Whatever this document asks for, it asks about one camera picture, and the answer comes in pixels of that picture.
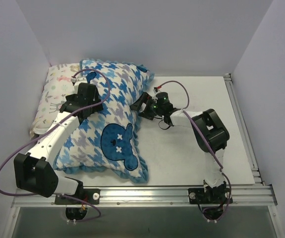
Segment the blue houndstooth pillowcase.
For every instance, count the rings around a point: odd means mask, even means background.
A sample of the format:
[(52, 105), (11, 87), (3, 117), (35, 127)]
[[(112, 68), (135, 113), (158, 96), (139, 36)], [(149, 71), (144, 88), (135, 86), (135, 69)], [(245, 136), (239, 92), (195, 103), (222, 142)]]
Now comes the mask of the blue houndstooth pillowcase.
[(110, 169), (133, 183), (147, 183), (148, 166), (138, 149), (141, 120), (130, 109), (154, 78), (143, 65), (85, 59), (82, 76), (98, 88), (103, 110), (69, 136), (54, 161), (66, 174)]

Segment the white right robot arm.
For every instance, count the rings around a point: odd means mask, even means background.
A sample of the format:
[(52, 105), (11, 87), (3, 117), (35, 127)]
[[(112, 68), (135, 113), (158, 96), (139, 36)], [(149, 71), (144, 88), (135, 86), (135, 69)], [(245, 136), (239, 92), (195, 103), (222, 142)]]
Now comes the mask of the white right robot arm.
[(229, 180), (223, 172), (224, 153), (230, 135), (215, 110), (187, 112), (185, 109), (178, 109), (169, 101), (166, 92), (158, 92), (153, 97), (144, 92), (130, 105), (130, 109), (145, 119), (161, 117), (170, 127), (192, 128), (198, 146), (205, 154), (205, 200), (214, 203), (222, 197), (230, 197), (230, 189), (227, 187)]

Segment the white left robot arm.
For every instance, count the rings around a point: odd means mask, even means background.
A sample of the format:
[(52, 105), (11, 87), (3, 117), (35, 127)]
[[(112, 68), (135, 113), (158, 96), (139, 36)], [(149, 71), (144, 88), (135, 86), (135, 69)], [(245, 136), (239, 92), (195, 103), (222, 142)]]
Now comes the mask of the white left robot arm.
[(80, 83), (77, 92), (66, 97), (49, 130), (40, 136), (38, 142), (26, 154), (14, 158), (16, 185), (19, 189), (50, 197), (66, 194), (73, 204), (84, 198), (81, 183), (72, 178), (62, 177), (53, 168), (60, 149), (69, 136), (91, 114), (103, 109), (98, 89), (89, 83)]

